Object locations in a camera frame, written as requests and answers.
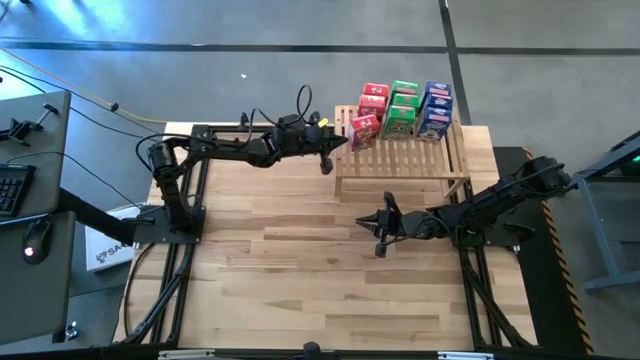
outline red box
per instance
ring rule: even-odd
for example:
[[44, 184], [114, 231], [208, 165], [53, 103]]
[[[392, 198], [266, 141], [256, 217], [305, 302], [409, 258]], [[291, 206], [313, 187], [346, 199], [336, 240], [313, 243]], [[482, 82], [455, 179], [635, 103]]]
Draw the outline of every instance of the red box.
[[349, 120], [347, 138], [353, 151], [368, 149], [376, 141], [380, 122], [375, 115], [366, 115]]
[[382, 96], [384, 97], [386, 102], [386, 100], [389, 98], [389, 93], [391, 93], [391, 90], [389, 88], [389, 85], [386, 84], [365, 83], [362, 93], [364, 95]]
[[358, 116], [375, 115], [382, 119], [387, 108], [387, 101], [384, 96], [360, 95], [358, 103]]

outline yellow and black tape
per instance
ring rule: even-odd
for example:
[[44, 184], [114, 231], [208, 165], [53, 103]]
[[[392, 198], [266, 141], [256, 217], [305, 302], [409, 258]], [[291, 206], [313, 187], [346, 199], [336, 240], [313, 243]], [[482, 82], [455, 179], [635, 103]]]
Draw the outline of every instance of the yellow and black tape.
[[[523, 149], [527, 154], [529, 160], [533, 159], [533, 153], [531, 152], [531, 150], [526, 147], [523, 147]], [[564, 283], [567, 286], [567, 291], [569, 291], [569, 300], [573, 305], [573, 312], [576, 315], [576, 322], [578, 324], [578, 327], [580, 328], [580, 331], [582, 332], [582, 341], [584, 342], [587, 354], [591, 355], [593, 354], [593, 344], [591, 343], [591, 337], [589, 336], [587, 324], [585, 322], [584, 315], [582, 314], [582, 308], [580, 307], [580, 303], [578, 302], [576, 288], [575, 286], [573, 286], [573, 281], [571, 280], [571, 274], [569, 273], [567, 260], [565, 259], [564, 253], [562, 252], [562, 245], [560, 244], [556, 225], [553, 221], [553, 217], [551, 216], [551, 209], [549, 208], [549, 203], [547, 203], [546, 201], [542, 201], [542, 211], [544, 212], [547, 226], [549, 226], [551, 241], [553, 241], [553, 246], [555, 247], [556, 255], [558, 257], [558, 263], [560, 264], [560, 268], [562, 269], [562, 277]]]

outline snack box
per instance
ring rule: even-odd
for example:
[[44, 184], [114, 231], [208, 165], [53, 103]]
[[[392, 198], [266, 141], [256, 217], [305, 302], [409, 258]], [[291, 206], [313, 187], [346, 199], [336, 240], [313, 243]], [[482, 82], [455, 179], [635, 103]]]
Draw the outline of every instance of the snack box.
[[383, 137], [387, 140], [406, 140], [411, 137], [416, 109], [410, 106], [389, 106], [383, 124]]
[[396, 80], [391, 86], [391, 96], [395, 94], [418, 95], [418, 84]]
[[426, 106], [451, 110], [453, 109], [453, 98], [451, 96], [428, 94], [425, 99], [425, 104]]
[[382, 119], [387, 108], [387, 101], [384, 96], [360, 95], [358, 103], [358, 116], [376, 115]]
[[351, 150], [358, 151], [370, 148], [376, 141], [380, 130], [380, 122], [375, 115], [365, 115], [349, 120], [347, 139]]
[[422, 93], [422, 99], [420, 100], [420, 110], [425, 106], [425, 102], [429, 94], [452, 96], [451, 85], [435, 81], [427, 81], [427, 84], [424, 86], [424, 93]]
[[418, 140], [440, 141], [451, 125], [451, 110], [426, 106], [418, 115], [414, 134]]
[[386, 100], [389, 98], [391, 90], [389, 89], [389, 85], [387, 84], [365, 83], [362, 93], [364, 95], [382, 96], [384, 97], [386, 102]]
[[420, 106], [420, 99], [417, 95], [395, 94], [390, 105], [410, 106], [417, 109]]

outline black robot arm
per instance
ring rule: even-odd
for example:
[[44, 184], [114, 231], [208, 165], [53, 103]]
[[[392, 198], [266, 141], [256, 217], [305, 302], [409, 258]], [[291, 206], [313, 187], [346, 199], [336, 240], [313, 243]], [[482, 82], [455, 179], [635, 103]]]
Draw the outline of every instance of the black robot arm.
[[[204, 159], [244, 161], [252, 166], [268, 168], [282, 158], [320, 155], [320, 169], [327, 175], [333, 170], [329, 154], [347, 139], [335, 135], [326, 121], [318, 122], [315, 112], [307, 123], [299, 115], [288, 115], [259, 138], [248, 141], [218, 139], [208, 128], [197, 136], [176, 136], [158, 142], [147, 150], [149, 163], [157, 186], [162, 192], [170, 231], [186, 231], [194, 224], [194, 217], [178, 187], [178, 178]], [[187, 158], [178, 164], [174, 149], [188, 150]]]
[[389, 245], [407, 239], [428, 240], [451, 236], [462, 247], [483, 245], [478, 234], [494, 224], [498, 215], [526, 199], [545, 200], [564, 194], [570, 181], [554, 158], [542, 156], [525, 162], [513, 174], [459, 204], [403, 214], [389, 192], [385, 208], [356, 220], [379, 239], [376, 256], [385, 257]]

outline wooden crate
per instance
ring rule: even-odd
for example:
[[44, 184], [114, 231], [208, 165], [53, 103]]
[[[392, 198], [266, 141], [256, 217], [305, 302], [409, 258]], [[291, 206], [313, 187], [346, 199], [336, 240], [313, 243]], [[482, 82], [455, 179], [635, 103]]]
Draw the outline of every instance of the wooden crate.
[[[354, 117], [357, 106], [336, 106], [336, 134], [346, 136], [346, 125]], [[449, 197], [469, 180], [458, 112], [454, 111], [446, 139], [437, 144], [378, 138], [372, 148], [357, 152], [347, 145], [335, 151], [335, 169], [335, 196], [340, 196], [345, 179], [424, 179], [442, 180], [444, 196]]]

